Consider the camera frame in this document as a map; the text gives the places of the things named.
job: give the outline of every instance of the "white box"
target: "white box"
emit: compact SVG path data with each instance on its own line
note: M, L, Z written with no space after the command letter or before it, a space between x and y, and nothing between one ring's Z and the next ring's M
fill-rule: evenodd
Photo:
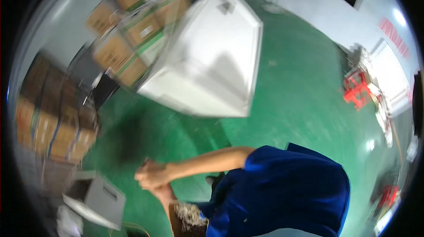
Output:
M244 0L198 0L137 92L186 114L246 117L261 41L262 22Z
M88 221L120 230L125 195L96 171L78 171L63 193L70 208Z

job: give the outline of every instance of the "gray box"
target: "gray box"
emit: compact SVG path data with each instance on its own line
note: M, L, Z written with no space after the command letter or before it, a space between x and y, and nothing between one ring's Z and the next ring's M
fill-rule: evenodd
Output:
M88 221L121 229L125 195L99 172L76 172L63 193L63 200Z

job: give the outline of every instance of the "green floor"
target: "green floor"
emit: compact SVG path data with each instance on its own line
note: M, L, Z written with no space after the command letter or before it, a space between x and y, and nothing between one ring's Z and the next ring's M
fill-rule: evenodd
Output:
M343 237L367 236L370 194L379 173L395 164L394 142L387 148L374 105L356 111L342 97L345 58L338 46L302 19L271 14L262 0L246 0L264 22L259 74L251 116L200 119L185 116L120 89L102 106L102 134L83 160L83 169L99 170L126 194L123 219L145 227L152 237L172 236L159 202L134 181L146 156L179 161L230 145L285 149L293 142L341 163L351 181L351 200ZM411 112L396 118L403 150L408 145ZM375 148L367 150L374 140ZM205 175L173 181L178 198L207 201ZM86 222L84 236L108 236ZM114 231L113 236L125 236Z

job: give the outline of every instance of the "red sign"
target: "red sign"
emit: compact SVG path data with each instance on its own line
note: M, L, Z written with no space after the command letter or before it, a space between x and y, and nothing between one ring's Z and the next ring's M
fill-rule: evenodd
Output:
M403 42L402 38L398 34L393 24L386 18L382 17L378 27L387 35L387 37L395 44L402 57L409 60L411 53L409 52L408 46Z

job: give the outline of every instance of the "hand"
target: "hand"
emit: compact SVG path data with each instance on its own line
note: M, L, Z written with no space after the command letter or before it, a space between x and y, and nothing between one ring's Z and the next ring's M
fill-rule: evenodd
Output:
M151 192L161 203L170 203L177 199L169 183L155 189L150 189L149 192Z
M149 191L170 182L169 176L165 172L165 166L160 166L156 162L148 159L137 169L134 179L139 181L141 188Z

